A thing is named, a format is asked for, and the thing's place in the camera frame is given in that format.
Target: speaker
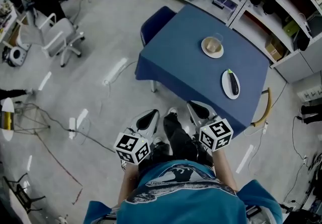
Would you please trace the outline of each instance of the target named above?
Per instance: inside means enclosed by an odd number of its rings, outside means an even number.
[[[15,66],[21,66],[24,63],[26,56],[27,52],[24,49],[13,47],[10,51],[9,59]]]

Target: teal t-shirt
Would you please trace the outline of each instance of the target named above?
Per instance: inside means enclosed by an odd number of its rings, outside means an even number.
[[[257,181],[236,194],[211,168],[178,160],[148,171],[122,202],[116,219],[118,224],[247,224],[246,206],[252,205],[269,212],[267,223],[282,223],[279,204]]]

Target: table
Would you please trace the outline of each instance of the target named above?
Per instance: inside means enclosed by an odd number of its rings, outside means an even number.
[[[210,58],[201,41],[220,33],[224,54]],[[154,80],[185,101],[206,103],[234,130],[252,122],[266,79],[269,61],[249,41],[204,11],[186,5],[144,47],[135,71],[137,80]],[[221,75],[230,68],[240,82],[240,95],[229,99]]]
[[[11,98],[6,98],[4,100],[1,111],[12,113],[15,112],[14,103],[12,102]],[[1,129],[1,131],[7,141],[10,141],[14,136],[14,130]]]
[[[12,45],[10,45],[7,41],[5,41],[5,37],[8,33],[10,33],[10,30],[12,29],[12,27],[16,24],[16,21],[18,19],[18,15],[16,12],[16,9],[14,6],[11,7],[11,12],[9,14],[11,16],[11,18],[8,20],[8,22],[6,23],[6,26],[4,27],[4,30],[2,33],[0,33],[0,43],[2,42],[5,46],[11,48]]]

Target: cardboard box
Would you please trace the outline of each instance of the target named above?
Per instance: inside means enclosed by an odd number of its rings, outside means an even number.
[[[273,57],[273,59],[275,59],[276,61],[281,59],[286,52],[286,48],[281,44],[279,39],[277,39],[273,35],[270,37],[265,48],[268,51],[268,53]]]

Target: gray floor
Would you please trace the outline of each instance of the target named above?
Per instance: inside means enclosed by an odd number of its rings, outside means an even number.
[[[70,0],[63,5],[68,16],[75,16],[79,1]],[[84,31],[86,36],[86,40],[78,46],[83,52],[82,58],[72,55],[66,67],[60,68],[59,57],[47,59],[39,47],[33,46],[22,67],[1,65],[1,88],[38,89],[47,73],[52,72],[36,98],[18,99],[37,103],[65,127],[68,127],[70,117],[78,117],[84,108],[88,109],[85,123],[89,125],[89,135],[106,146],[113,145],[117,134],[134,116],[152,108],[159,109],[163,116],[170,106],[178,107],[179,119],[184,128],[192,133],[185,102],[162,85],[158,85],[157,93],[151,93],[149,82],[135,79],[135,64],[119,75],[110,90],[103,85],[104,78],[120,59],[126,58],[126,64],[137,60],[142,49],[141,24],[162,6],[178,11],[183,5],[179,0],[83,1],[76,21],[79,30]],[[272,89],[273,101],[284,85],[281,76],[269,69],[265,88]],[[254,119],[263,114],[266,100],[267,97],[263,96]],[[292,121],[300,105],[292,86],[287,85],[268,118],[268,131],[262,137],[260,150],[249,169],[248,159],[242,171],[239,174],[235,172],[250,144],[257,150],[261,132],[252,136],[241,134],[226,148],[239,187],[255,178],[279,202],[283,201],[302,164],[292,145]],[[308,126],[295,120],[294,142],[301,155],[311,158],[314,152],[320,150],[316,128],[317,125]],[[257,129],[250,127],[245,133],[250,134]],[[52,123],[50,131],[41,133],[41,137],[82,186],[62,169],[34,136],[15,134],[10,142],[1,137],[1,156],[7,172],[16,179],[26,172],[28,158],[33,156],[28,173],[31,187],[27,189],[37,195],[46,195],[44,215],[48,216],[48,221],[68,215],[69,223],[82,223],[90,200],[109,206],[116,204],[123,171],[115,154],[81,135],[75,140],[69,139],[68,132],[55,123]],[[302,201],[309,177],[307,170],[302,168],[296,187],[286,201]],[[73,204],[82,188],[79,200]]]

